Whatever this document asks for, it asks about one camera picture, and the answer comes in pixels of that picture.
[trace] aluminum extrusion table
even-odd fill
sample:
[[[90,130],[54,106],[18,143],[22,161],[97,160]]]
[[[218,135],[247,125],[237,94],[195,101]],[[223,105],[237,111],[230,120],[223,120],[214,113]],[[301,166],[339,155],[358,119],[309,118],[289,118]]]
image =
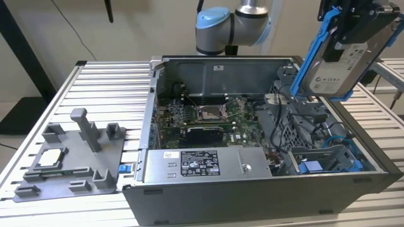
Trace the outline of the aluminum extrusion table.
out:
[[[121,193],[47,201],[13,203],[19,185],[43,138],[39,133],[49,122],[63,130],[77,130],[69,118],[73,108],[85,107],[87,120],[97,128],[118,122],[126,131],[122,163],[135,162],[143,106],[149,84],[149,63],[87,62],[75,66],[57,95],[0,175],[0,226],[137,226]],[[404,172],[404,122],[358,85],[342,103],[358,124]],[[130,174],[118,175],[118,187]],[[221,227],[385,227],[404,225],[404,178],[379,194],[362,197],[338,215],[285,218],[207,226]]]
[[[371,69],[404,92],[404,58],[383,58],[381,62],[373,63]]]

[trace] blue drive bracket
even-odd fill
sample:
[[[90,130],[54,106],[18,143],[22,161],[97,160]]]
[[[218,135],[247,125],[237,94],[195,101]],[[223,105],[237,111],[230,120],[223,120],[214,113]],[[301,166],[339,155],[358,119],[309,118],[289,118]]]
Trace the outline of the blue drive bracket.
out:
[[[297,74],[297,76],[294,78],[294,81],[293,81],[293,84],[290,86],[290,93],[291,93],[293,96],[297,96],[301,80],[306,75],[309,65],[313,61],[313,58],[314,58],[315,54],[317,54],[318,48],[321,47],[322,42],[326,40],[326,38],[329,36],[329,24],[331,22],[331,19],[337,15],[339,15],[339,13],[341,13],[341,11],[335,7],[333,7],[333,9],[330,11],[327,11],[326,14],[325,14],[315,39],[313,40],[313,42],[309,46],[309,52],[305,56],[305,60],[303,60],[302,65],[299,67],[298,74]]]

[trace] power supply label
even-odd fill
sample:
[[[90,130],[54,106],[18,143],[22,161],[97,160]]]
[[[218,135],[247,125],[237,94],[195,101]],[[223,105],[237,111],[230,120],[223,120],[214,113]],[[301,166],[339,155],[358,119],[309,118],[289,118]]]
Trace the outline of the power supply label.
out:
[[[217,150],[181,151],[182,176],[218,176]]]

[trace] beige wall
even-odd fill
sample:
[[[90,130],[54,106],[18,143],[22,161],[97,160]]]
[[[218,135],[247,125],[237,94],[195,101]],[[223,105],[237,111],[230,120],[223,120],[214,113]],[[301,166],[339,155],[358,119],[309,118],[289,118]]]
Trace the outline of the beige wall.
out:
[[[0,102],[15,102],[25,96],[39,96],[31,80],[1,35],[0,56]]]
[[[197,0],[113,0],[114,23],[102,0],[54,0],[83,43],[101,61],[149,60],[194,54]],[[5,0],[51,82],[58,87],[77,60],[93,60],[49,0]],[[230,9],[238,0],[206,0]],[[258,54],[242,47],[239,54]]]

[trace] cable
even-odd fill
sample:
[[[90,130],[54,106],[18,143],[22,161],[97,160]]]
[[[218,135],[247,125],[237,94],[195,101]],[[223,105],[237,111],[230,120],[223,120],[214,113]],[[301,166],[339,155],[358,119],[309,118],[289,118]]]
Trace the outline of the cable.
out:
[[[11,147],[11,146],[7,146],[7,145],[5,145],[5,144],[2,144],[2,143],[0,143],[0,146],[3,146],[3,147],[6,147],[6,148],[9,148],[9,149],[17,150],[17,148],[14,148],[14,147]]]
[[[354,151],[354,152],[353,152],[353,155],[355,156],[355,146],[354,146],[354,144],[351,143],[351,141],[347,140],[343,136],[330,136],[330,137],[326,139],[326,141],[323,142],[322,148],[326,147],[326,144],[327,144],[329,141],[331,141],[333,139],[343,139],[343,140],[346,141],[346,143],[350,145],[351,150]]]
[[[274,127],[271,129],[271,132],[270,132],[270,136],[269,136],[269,142],[270,142],[270,145],[274,147],[275,151],[277,152],[282,152],[283,154],[286,154],[287,152],[274,144],[273,142],[273,136],[274,136],[274,132],[275,132],[275,129],[278,127],[278,123],[279,123],[279,118],[281,118],[281,115],[282,115],[282,101],[279,99],[279,96],[278,96],[278,93],[279,93],[279,89],[282,89],[282,87],[287,86],[289,84],[285,84],[282,85],[278,89],[277,89],[277,116],[275,116],[275,122],[274,122]]]
[[[199,0],[197,3],[195,13],[199,13],[199,11],[202,10],[202,2],[203,0]]]
[[[397,99],[394,99],[394,100],[391,101],[390,110],[393,109],[393,106],[395,105],[395,101],[397,101]]]
[[[331,123],[331,124],[327,126],[327,128],[323,128],[321,125],[317,126],[317,127],[314,127],[313,131],[310,132],[310,137],[314,135],[314,133],[317,132],[317,130],[318,130],[319,128],[322,128],[322,129],[325,129],[325,130],[329,130],[335,124],[339,124],[339,125],[342,126],[343,131],[345,131],[345,133],[346,133],[346,135],[347,135],[347,129],[346,129],[346,126],[345,126],[343,122],[334,122],[334,123]]]
[[[397,100],[401,97],[402,92],[397,91],[395,94],[393,95],[393,100],[391,100],[391,105],[390,105],[390,110],[393,109],[393,106],[395,105]]]
[[[61,14],[61,16],[62,16],[62,18],[63,18],[65,22],[67,22],[67,24],[69,24],[70,28],[73,29],[73,31],[74,31],[74,33],[75,33],[75,35],[77,35],[78,39],[79,39],[81,45],[83,46],[83,48],[87,50],[87,52],[90,53],[91,57],[93,57],[93,58],[94,58],[94,60],[97,61],[97,59],[95,59],[95,57],[94,57],[93,53],[90,52],[90,50],[89,50],[89,49],[87,49],[87,47],[85,46],[85,44],[83,44],[83,42],[82,42],[82,39],[81,39],[81,37],[79,37],[79,35],[78,35],[78,33],[77,33],[77,31],[75,31],[75,29],[74,29],[73,25],[70,24],[69,20],[65,18],[63,14],[62,14],[62,12],[61,12],[61,10],[59,10],[59,8],[58,8],[58,6],[55,5],[55,3],[54,3],[54,1],[53,1],[53,0],[50,0],[50,2],[53,3],[53,5],[54,5],[54,7],[55,7],[55,9],[57,9],[58,13]]]
[[[375,84],[374,84],[374,88],[373,88],[373,92],[371,92],[373,94],[375,93],[377,84],[378,84],[379,79],[381,79],[381,76],[378,76],[378,78],[377,78],[377,81],[375,81]]]

